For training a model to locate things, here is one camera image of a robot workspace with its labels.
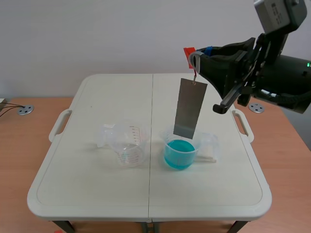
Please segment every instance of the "plastic measuring cup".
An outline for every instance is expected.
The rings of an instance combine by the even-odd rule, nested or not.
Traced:
[[[124,166],[137,166],[145,158],[145,146],[150,139],[145,127],[132,120],[100,128],[97,146],[108,144]]]
[[[160,132],[164,141],[164,159],[176,169],[188,168],[200,154],[204,161],[215,163],[219,159],[218,139],[211,133],[196,131],[193,139],[173,134],[173,127]]]

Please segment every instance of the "blue liquid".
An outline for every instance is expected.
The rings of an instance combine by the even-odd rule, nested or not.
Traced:
[[[165,147],[164,159],[167,164],[176,169],[185,169],[189,167],[195,158],[196,152],[195,148],[191,143],[184,140],[173,140],[168,143],[168,147]]]

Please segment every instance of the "white table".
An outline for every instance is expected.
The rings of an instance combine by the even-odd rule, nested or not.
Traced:
[[[49,135],[52,144],[29,190],[29,209],[67,232],[73,232],[69,220],[229,219],[238,220],[230,230],[236,232],[264,215],[272,198],[250,145],[252,132],[233,106],[224,115],[212,111],[220,102],[212,85],[207,86],[197,128],[218,136],[220,161],[194,163],[183,171],[163,163],[158,133],[174,123],[180,78],[192,75],[86,78]],[[197,81],[206,82],[202,77]],[[248,136],[239,133],[232,112],[240,116]],[[57,134],[67,115],[64,131]],[[123,118],[139,121],[152,132],[147,159],[139,167],[120,167],[114,152],[96,147],[98,126]]]

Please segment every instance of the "black cable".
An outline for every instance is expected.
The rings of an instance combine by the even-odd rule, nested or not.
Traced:
[[[20,107],[19,107],[19,106],[13,106],[13,107],[11,107],[10,109],[6,110],[4,113],[2,113],[2,114],[0,115],[0,117],[3,116],[5,113],[7,113],[8,111],[10,111],[10,110],[13,109],[13,108],[20,108]]]
[[[20,106],[7,106],[7,107],[3,107],[3,108],[13,108],[13,107],[23,108],[23,107],[20,107]]]
[[[20,104],[15,104],[15,103],[3,103],[3,104],[15,105],[15,106],[19,106],[19,107],[22,107],[22,108],[24,108],[24,107],[25,107],[25,106],[23,106],[23,105],[20,105]]]

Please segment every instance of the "wooden desk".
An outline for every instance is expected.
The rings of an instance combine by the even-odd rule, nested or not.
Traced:
[[[30,185],[50,147],[48,135],[72,98],[13,99],[11,103],[33,104],[35,110],[19,116],[16,109],[0,117],[0,233],[48,233],[59,230],[53,223],[35,217],[27,207]],[[252,127],[255,154],[270,185],[273,202],[261,219],[240,232],[308,233],[311,229],[311,153],[283,112],[261,102],[266,110],[255,114],[242,110]],[[232,222],[166,222],[162,233],[224,233]],[[136,223],[76,222],[87,232],[140,233]]]

